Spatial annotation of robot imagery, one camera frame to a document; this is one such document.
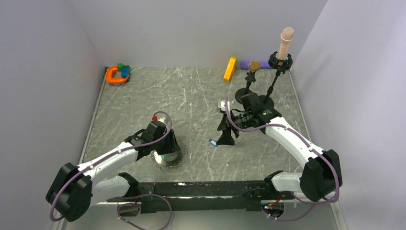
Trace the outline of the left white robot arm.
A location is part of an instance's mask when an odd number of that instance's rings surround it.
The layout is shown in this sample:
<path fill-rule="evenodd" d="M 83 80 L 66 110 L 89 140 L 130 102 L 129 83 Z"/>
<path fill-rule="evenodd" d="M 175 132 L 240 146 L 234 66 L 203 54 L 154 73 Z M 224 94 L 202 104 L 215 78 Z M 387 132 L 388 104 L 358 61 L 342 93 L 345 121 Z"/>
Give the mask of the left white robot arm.
<path fill-rule="evenodd" d="M 172 120 L 164 122 L 153 116 L 145 129 L 128 136 L 111 151 L 88 162 L 64 164 L 56 174 L 46 196 L 51 205 L 49 217 L 53 222 L 79 219 L 89 207 L 121 197 L 132 201 L 138 194 L 138 181 L 128 173 L 106 179 L 114 171 L 148 156 L 152 151 L 160 155 L 180 150 Z"/>

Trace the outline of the blue key tag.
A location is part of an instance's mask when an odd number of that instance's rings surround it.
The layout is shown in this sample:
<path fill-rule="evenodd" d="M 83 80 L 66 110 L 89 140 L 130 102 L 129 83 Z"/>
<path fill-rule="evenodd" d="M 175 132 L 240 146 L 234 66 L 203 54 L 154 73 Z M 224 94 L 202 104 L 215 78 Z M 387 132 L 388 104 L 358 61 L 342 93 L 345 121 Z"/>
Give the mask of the blue key tag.
<path fill-rule="evenodd" d="M 216 142 L 216 140 L 214 140 L 214 139 L 209 139 L 209 143 L 211 144 L 211 145 L 213 145 L 213 146 L 215 146 L 215 147 L 218 147 L 218 144 L 217 144 L 217 142 Z"/>

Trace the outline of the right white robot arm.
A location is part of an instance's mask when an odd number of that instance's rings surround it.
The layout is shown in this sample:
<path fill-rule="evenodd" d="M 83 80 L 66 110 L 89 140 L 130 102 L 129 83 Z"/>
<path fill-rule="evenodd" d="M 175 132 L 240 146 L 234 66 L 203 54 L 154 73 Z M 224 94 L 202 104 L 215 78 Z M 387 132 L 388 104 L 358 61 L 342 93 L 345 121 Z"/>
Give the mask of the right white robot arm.
<path fill-rule="evenodd" d="M 256 93 L 242 97 L 244 109 L 232 113 L 227 99 L 219 101 L 217 109 L 223 117 L 218 126 L 222 132 L 217 145 L 235 145 L 240 132 L 261 131 L 276 140 L 300 164 L 302 172 L 276 171 L 264 179 L 264 193 L 276 199 L 283 192 L 302 193 L 313 203 L 338 201 L 342 186 L 339 155 L 324 150 L 295 130 L 274 108 L 266 108 Z"/>

